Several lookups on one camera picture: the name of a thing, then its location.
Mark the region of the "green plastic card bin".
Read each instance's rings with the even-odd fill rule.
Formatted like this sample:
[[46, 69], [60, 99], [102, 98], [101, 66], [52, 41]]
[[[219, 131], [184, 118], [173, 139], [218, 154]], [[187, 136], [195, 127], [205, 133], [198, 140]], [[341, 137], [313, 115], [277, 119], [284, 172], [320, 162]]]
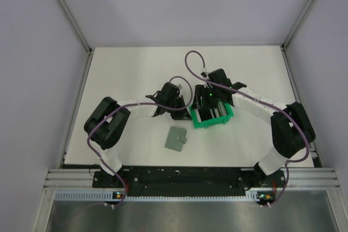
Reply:
[[229, 104], [227, 104], [227, 103], [218, 102], [218, 104], [219, 103], [222, 103], [222, 104], [224, 104], [226, 106], [227, 116], [219, 117], [219, 118], [215, 118], [215, 119], [208, 120], [208, 121], [203, 121], [203, 122], [201, 122], [200, 119], [199, 119], [199, 115], [198, 115], [198, 112], [197, 112], [198, 109], [194, 109], [192, 105], [189, 107], [190, 113], [191, 113], [192, 122], [193, 122], [193, 125], [194, 125], [195, 129], [208, 128], [210, 126], [214, 126], [214, 125], [217, 125], [217, 124], [226, 124], [227, 122], [229, 122], [230, 118], [234, 116], [234, 113], [232, 111], [232, 107]]

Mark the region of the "sage green leather card holder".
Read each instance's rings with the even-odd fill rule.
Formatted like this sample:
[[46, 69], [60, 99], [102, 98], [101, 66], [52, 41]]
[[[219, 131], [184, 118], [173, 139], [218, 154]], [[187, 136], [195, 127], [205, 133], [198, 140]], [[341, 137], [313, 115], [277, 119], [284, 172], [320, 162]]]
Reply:
[[187, 142], [187, 130], [185, 128], [171, 126], [165, 142], [165, 148], [181, 152]]

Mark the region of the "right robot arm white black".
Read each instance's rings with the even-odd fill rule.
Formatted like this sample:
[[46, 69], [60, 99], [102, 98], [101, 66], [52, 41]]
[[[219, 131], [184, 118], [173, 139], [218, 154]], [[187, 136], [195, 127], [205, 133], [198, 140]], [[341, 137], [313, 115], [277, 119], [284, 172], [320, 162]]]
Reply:
[[299, 160], [308, 158], [315, 132], [301, 103], [275, 102], [241, 82], [231, 83], [221, 68], [210, 73], [203, 71], [198, 79], [204, 84], [195, 86], [190, 107], [195, 128], [227, 123], [233, 115], [233, 108], [247, 111], [271, 127], [272, 147], [254, 165], [252, 174], [241, 181], [247, 187], [254, 184], [267, 186], [282, 166], [295, 163], [293, 156], [302, 149], [306, 152]]

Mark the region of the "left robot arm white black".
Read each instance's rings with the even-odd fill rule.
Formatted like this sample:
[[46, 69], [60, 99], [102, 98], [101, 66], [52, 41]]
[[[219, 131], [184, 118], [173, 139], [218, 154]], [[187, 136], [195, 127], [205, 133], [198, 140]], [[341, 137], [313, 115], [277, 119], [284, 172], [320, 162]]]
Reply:
[[122, 163], [115, 151], [109, 151], [118, 143], [131, 117], [157, 117], [169, 113], [173, 120], [189, 120], [188, 106], [192, 103], [194, 92], [190, 89], [190, 98], [186, 103], [181, 88], [166, 82], [162, 89], [140, 100], [118, 102], [111, 97], [104, 97], [84, 124], [87, 144], [101, 162], [105, 171], [104, 180], [113, 187], [123, 182], [120, 171]]

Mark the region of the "stack of cards in bin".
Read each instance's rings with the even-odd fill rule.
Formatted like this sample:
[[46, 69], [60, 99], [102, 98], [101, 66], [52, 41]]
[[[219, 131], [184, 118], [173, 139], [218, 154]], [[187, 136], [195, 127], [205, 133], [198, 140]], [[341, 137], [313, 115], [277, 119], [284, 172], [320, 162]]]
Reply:
[[198, 109], [197, 112], [201, 122], [227, 116], [226, 106], [222, 103], [219, 103], [216, 108], [213, 108], [213, 109], [202, 108], [202, 109]]

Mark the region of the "metal sheet panel front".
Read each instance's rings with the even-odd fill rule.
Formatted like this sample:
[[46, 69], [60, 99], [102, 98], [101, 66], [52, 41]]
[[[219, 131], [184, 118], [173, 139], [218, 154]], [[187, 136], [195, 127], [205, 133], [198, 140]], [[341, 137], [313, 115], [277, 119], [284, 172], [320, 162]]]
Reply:
[[288, 191], [254, 202], [127, 202], [112, 209], [55, 202], [47, 231], [338, 231], [326, 193]]

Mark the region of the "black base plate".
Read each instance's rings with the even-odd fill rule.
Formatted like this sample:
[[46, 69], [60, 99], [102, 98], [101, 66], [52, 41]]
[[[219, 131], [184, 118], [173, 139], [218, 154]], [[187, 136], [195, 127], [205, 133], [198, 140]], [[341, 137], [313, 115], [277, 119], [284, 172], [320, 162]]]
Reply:
[[251, 188], [268, 190], [285, 184], [281, 170], [265, 176], [240, 167], [123, 166], [117, 176], [99, 170], [92, 186], [98, 189], [126, 189], [127, 195], [164, 197], [244, 196]]

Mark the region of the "aluminium frame post left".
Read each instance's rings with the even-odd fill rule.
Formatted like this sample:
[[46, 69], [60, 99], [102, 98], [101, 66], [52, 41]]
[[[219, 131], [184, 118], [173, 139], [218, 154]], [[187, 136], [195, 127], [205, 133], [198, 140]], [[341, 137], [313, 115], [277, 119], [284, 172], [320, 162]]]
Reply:
[[83, 49], [85, 50], [86, 54], [90, 54], [92, 52], [92, 48], [90, 47], [86, 37], [84, 36], [77, 20], [75, 19], [71, 9], [67, 5], [65, 0], [56, 0], [61, 12], [63, 13], [64, 17], [66, 18], [70, 28], [72, 29], [74, 35], [82, 45]]

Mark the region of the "aluminium frame post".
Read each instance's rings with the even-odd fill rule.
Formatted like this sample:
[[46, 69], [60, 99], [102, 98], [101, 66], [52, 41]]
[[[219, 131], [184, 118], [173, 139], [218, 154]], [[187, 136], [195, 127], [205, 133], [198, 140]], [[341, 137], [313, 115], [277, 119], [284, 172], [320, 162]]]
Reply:
[[310, 14], [311, 10], [313, 9], [316, 1], [317, 0], [306, 0], [304, 6], [301, 9], [301, 12], [297, 16], [294, 24], [292, 25], [292, 27], [288, 33], [288, 35], [286, 36], [285, 40], [281, 44], [282, 51], [285, 52], [287, 50], [287, 48], [290, 46], [293, 39], [295, 38], [295, 36], [299, 32], [299, 30], [301, 29], [303, 23], [305, 22], [308, 15]]
[[92, 48], [90, 47], [86, 37], [84, 36], [77, 20], [75, 19], [71, 9], [67, 5], [65, 0], [56, 0], [61, 12], [63, 13], [64, 17], [66, 18], [70, 28], [72, 29], [74, 35], [82, 45], [83, 49], [85, 50], [86, 54], [90, 54], [92, 52]]

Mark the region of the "aluminium frame rail front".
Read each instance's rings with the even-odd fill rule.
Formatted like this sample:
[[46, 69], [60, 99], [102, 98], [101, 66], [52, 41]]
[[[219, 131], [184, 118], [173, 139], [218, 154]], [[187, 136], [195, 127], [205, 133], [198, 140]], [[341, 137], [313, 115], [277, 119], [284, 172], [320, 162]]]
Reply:
[[[92, 174], [87, 169], [51, 169], [43, 186], [44, 190], [93, 190]], [[339, 190], [341, 189], [333, 168], [290, 168], [288, 190]]]

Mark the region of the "aluminium frame post right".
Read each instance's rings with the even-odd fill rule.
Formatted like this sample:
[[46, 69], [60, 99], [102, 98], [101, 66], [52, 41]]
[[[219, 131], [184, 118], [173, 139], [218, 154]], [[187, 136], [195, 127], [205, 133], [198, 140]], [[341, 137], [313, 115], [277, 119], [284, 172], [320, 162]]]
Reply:
[[281, 44], [282, 51], [285, 52], [287, 50], [287, 48], [290, 46], [293, 39], [295, 38], [295, 36], [299, 32], [299, 30], [301, 29], [303, 23], [305, 22], [308, 15], [310, 14], [311, 10], [313, 9], [316, 1], [317, 0], [306, 0], [304, 6], [301, 9], [301, 12], [297, 16], [294, 24], [292, 25], [292, 27], [288, 33], [288, 35], [286, 36], [285, 40]]

